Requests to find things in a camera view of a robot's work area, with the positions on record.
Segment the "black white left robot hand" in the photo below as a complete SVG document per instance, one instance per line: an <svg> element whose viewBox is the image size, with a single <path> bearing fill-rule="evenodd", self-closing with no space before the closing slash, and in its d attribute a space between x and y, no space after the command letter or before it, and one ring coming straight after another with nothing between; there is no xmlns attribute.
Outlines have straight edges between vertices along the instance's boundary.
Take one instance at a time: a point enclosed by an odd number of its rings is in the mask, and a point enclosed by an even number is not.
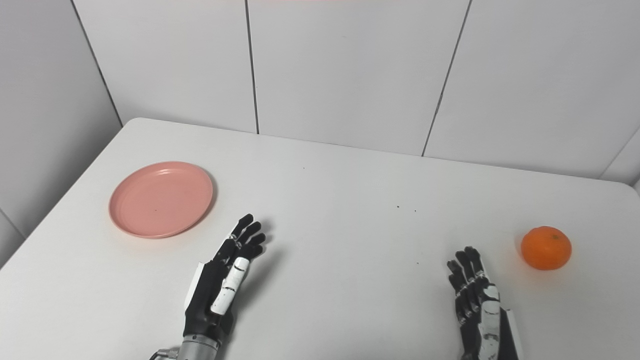
<svg viewBox="0 0 640 360"><path fill-rule="evenodd" d="M238 220L208 262L199 263L189 286L183 337L218 341L229 330L230 309L250 264L265 251L262 223L252 214Z"/></svg>

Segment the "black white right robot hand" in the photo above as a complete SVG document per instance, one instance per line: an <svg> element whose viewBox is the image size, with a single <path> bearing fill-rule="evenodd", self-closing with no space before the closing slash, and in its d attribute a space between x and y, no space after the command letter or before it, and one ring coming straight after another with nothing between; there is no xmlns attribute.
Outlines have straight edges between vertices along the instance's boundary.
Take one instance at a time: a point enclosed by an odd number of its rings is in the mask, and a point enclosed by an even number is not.
<svg viewBox="0 0 640 360"><path fill-rule="evenodd" d="M462 341L462 360L522 360L521 337L514 312L500 293L477 249L467 246L446 266L454 289L454 309Z"/></svg>

